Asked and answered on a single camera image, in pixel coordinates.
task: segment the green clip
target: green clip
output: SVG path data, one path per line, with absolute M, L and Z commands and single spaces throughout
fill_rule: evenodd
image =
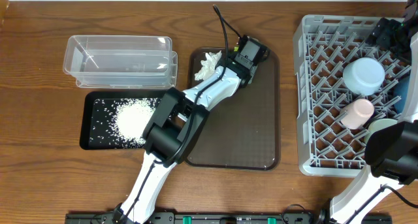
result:
M 183 224 L 191 224 L 191 217 L 183 217 Z
M 276 224 L 277 220 L 274 217 L 267 218 L 267 224 Z

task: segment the white cloth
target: white cloth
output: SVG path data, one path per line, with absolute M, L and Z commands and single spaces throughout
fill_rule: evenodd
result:
M 195 80 L 206 80 L 214 72 L 216 64 L 221 59 L 222 53 L 219 51 L 217 54 L 214 53 L 205 53 L 206 61 L 201 61 L 202 68 L 198 73 L 195 74 Z

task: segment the cup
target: cup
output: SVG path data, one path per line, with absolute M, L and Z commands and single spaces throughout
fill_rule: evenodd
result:
M 375 59 L 363 57 L 346 66 L 342 78 L 350 91 L 369 96 L 379 90 L 385 70 Z
M 358 129 L 364 125 L 374 113 L 373 104 L 367 99 L 358 99 L 341 110 L 341 114 L 347 112 L 341 123 L 348 129 Z
M 375 132 L 385 129 L 395 124 L 396 124 L 396 120 L 392 120 L 392 119 L 380 119 L 380 120 L 373 121 L 368 126 L 369 133 L 366 136 L 364 136 L 364 143 L 367 144 L 368 140 L 370 139 L 372 134 L 374 134 Z

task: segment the transparent box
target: transparent box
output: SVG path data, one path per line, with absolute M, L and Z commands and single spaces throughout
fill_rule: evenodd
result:
M 177 53 L 169 37 L 75 35 L 63 71 L 80 88 L 168 89 L 177 81 Z

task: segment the table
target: table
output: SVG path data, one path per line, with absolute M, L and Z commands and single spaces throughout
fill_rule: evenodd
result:
M 157 207 L 178 212 L 280 213 L 294 203 L 318 211 L 351 179 L 303 175 L 298 168 L 297 84 L 292 37 L 306 14 L 399 17 L 403 3 L 218 3 L 239 32 L 280 59 L 281 162 L 270 172 L 177 166 Z M 211 3 L 12 2 L 0 32 L 0 223 L 63 223 L 69 212 L 113 209 L 130 193 L 143 150 L 84 151 L 78 146 L 84 97 L 62 72 L 71 35 L 166 35 L 179 55 L 178 89 L 189 56 L 223 47 Z M 230 43 L 234 33 L 228 31 Z M 401 190 L 418 200 L 418 184 Z M 389 195 L 374 212 L 395 223 L 418 213 Z

